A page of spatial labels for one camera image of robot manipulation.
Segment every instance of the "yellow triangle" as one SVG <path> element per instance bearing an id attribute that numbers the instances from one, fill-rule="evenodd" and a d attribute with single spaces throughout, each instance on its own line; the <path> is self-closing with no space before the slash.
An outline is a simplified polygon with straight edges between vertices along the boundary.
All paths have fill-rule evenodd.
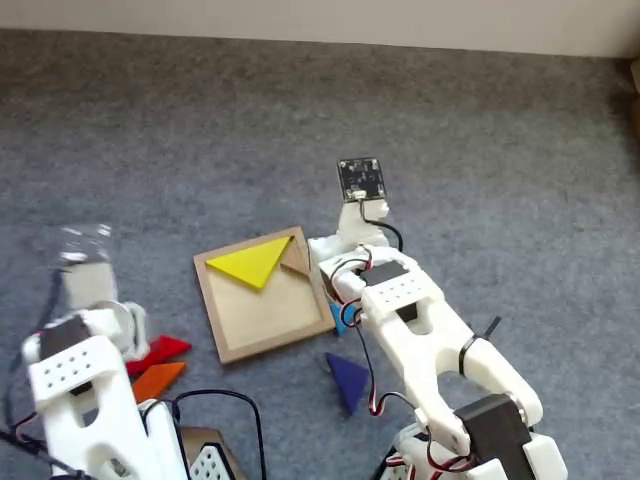
<path id="1" fill-rule="evenodd" d="M 206 263 L 252 287 L 262 289 L 267 284 L 289 240 L 291 240 L 290 237 L 277 238 L 255 247 L 212 258 Z"/>

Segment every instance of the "white wall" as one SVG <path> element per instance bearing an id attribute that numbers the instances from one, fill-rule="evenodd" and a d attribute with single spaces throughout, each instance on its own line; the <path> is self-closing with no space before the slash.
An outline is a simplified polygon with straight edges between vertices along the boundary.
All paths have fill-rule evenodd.
<path id="1" fill-rule="evenodd" d="M 640 52 L 640 0 L 0 0 L 0 26 L 587 56 Z"/>

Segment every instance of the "circuit board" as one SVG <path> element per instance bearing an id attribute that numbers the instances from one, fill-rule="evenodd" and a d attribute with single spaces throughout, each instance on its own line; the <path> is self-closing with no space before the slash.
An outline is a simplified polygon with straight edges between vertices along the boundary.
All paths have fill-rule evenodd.
<path id="1" fill-rule="evenodd" d="M 375 158 L 338 161 L 338 174 L 345 203 L 385 198 L 380 162 Z"/>

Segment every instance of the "blue triangle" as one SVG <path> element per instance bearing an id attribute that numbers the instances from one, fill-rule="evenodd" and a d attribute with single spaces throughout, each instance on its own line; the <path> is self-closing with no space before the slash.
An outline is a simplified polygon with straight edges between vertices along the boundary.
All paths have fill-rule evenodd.
<path id="1" fill-rule="evenodd" d="M 369 371 L 345 358 L 327 352 L 327 362 L 350 415 L 353 415 L 369 380 Z"/>
<path id="2" fill-rule="evenodd" d="M 340 320 L 340 305 L 337 305 L 335 303 L 330 303 L 329 307 L 331 307 L 331 314 L 333 315 L 333 320 L 336 322 L 336 332 L 338 333 L 339 336 L 342 336 L 342 334 L 345 332 L 345 330 L 347 329 L 347 327 L 345 326 L 344 323 L 342 323 L 342 320 Z M 356 307 L 354 307 L 353 305 L 349 305 L 347 307 L 347 311 L 344 312 L 344 319 L 346 322 L 351 323 L 353 322 L 353 314 L 356 311 Z"/>

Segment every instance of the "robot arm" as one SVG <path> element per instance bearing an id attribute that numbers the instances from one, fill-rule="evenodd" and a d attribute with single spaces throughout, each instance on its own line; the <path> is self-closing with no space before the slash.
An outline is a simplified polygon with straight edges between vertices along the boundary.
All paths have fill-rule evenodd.
<path id="1" fill-rule="evenodd" d="M 361 159 L 358 162 L 356 169 L 367 170 Z M 362 202 L 369 184 L 365 180 L 351 185 L 350 191 L 357 192 L 358 186 L 365 192 Z M 365 201 L 364 207 L 376 218 L 388 211 L 381 199 Z M 336 298 L 360 302 L 362 324 L 373 332 L 404 380 L 417 425 L 428 430 L 438 445 L 434 452 L 445 460 L 474 456 L 479 465 L 465 472 L 465 478 L 567 478 L 553 439 L 529 431 L 542 418 L 535 391 L 489 341 L 471 331 L 418 263 L 380 241 L 382 233 L 372 231 L 356 211 L 360 212 L 357 203 L 347 201 L 336 235 L 309 241 L 318 267 L 315 274 L 322 276 Z M 347 262 L 350 259 L 362 261 Z M 495 395 L 454 412 L 438 391 L 438 375 L 447 371 L 458 372 Z M 494 437 L 500 439 L 492 442 Z M 411 463 L 421 475 L 417 478 L 431 478 L 430 472 L 437 470 L 422 465 L 426 463 L 424 445 L 418 453 L 413 450 L 404 453 L 413 457 Z"/>
<path id="2" fill-rule="evenodd" d="M 66 229 L 63 281 L 71 313 L 31 335 L 22 354 L 48 453 L 91 478 L 186 480 L 174 419 L 154 405 L 143 423 L 125 360 L 149 349 L 146 313 L 120 303 L 95 232 Z M 107 236 L 101 225 L 97 235 Z M 54 466 L 53 474 L 65 473 Z"/>

